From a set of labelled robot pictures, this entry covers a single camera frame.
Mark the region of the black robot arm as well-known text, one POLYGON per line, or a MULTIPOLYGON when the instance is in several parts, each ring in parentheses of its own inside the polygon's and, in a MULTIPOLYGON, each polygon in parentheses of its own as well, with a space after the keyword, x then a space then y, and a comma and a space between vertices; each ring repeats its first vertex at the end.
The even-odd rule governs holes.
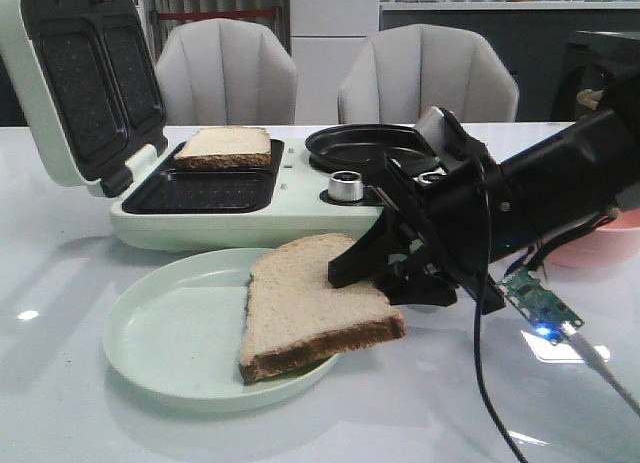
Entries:
POLYGON ((604 91, 597 109, 503 161, 445 109, 433 107, 419 131, 445 174, 421 184, 389 158, 367 181, 383 211, 328 265, 329 282, 372 279, 394 304, 448 306, 457 288, 503 307, 487 266, 611 208, 639 205, 639 78, 604 91))

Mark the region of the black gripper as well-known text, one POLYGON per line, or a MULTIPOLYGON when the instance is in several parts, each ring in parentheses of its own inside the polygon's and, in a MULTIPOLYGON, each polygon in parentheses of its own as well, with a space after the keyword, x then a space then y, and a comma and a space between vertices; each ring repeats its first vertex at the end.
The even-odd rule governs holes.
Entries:
POLYGON ((488 276, 493 257, 491 178, 497 164, 472 157, 421 187, 387 159, 371 179, 385 209, 350 248, 328 263, 328 281, 343 288, 374 275, 389 256, 409 255, 374 276, 392 306, 450 306, 465 290, 489 314, 505 307, 488 276))

